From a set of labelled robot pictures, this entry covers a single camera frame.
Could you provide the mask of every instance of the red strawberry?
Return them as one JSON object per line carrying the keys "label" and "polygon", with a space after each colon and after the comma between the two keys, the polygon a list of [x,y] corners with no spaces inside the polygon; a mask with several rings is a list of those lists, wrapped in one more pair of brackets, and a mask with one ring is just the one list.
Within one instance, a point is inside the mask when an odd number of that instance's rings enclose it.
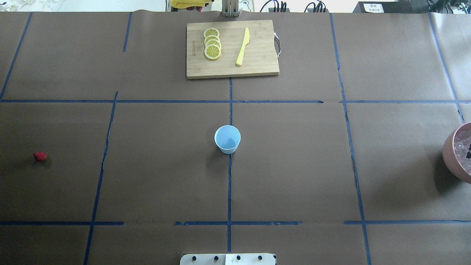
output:
{"label": "red strawberry", "polygon": [[46,161],[48,158],[48,155],[45,152],[36,152],[33,154],[34,159],[39,162]]}

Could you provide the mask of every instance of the pink bowl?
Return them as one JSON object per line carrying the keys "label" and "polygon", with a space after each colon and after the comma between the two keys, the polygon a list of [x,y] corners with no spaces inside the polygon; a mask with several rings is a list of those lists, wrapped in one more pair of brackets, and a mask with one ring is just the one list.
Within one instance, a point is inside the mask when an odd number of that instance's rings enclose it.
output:
{"label": "pink bowl", "polygon": [[455,175],[462,181],[471,184],[471,175],[465,171],[463,166],[456,158],[456,153],[454,149],[456,134],[463,130],[471,131],[471,123],[461,125],[458,129],[452,132],[450,136],[448,136],[447,140],[445,141],[445,144],[443,144],[443,160],[445,161],[445,164],[447,165],[451,173],[453,173],[453,175]]}

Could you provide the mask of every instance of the bowl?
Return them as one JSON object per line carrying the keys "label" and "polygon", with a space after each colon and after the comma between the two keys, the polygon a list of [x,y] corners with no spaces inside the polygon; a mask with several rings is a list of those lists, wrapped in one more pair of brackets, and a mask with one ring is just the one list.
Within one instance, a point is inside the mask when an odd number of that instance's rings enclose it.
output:
{"label": "bowl", "polygon": [[[453,175],[455,175],[460,180],[471,184],[471,169],[469,166],[463,166],[462,163],[460,163],[458,156],[461,152],[455,150],[455,146],[459,144],[459,141],[462,140],[460,138],[462,138],[463,133],[466,132],[469,132],[469,135],[471,135],[471,123],[461,125],[458,129],[452,132],[450,136],[448,136],[447,140],[443,144],[443,160],[445,161],[446,166],[451,171],[451,173],[453,173]],[[469,142],[466,145],[462,146],[462,152],[471,152],[471,150],[469,149]]]}

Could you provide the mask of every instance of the knife handle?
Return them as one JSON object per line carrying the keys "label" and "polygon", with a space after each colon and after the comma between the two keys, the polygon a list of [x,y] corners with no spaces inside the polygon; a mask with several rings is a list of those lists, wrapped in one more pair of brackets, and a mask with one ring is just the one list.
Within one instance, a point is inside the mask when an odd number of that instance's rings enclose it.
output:
{"label": "knife handle", "polygon": [[242,62],[244,61],[244,52],[245,52],[245,45],[240,47],[239,55],[237,56],[237,60],[235,60],[235,65],[241,66]]}

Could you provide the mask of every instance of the light blue cup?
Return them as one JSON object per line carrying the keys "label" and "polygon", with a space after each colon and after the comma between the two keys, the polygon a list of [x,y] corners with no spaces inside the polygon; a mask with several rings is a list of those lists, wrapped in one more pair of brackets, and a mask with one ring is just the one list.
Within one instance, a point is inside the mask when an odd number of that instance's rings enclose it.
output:
{"label": "light blue cup", "polygon": [[240,143],[240,132],[231,125],[220,127],[214,134],[214,141],[224,154],[232,154]]}

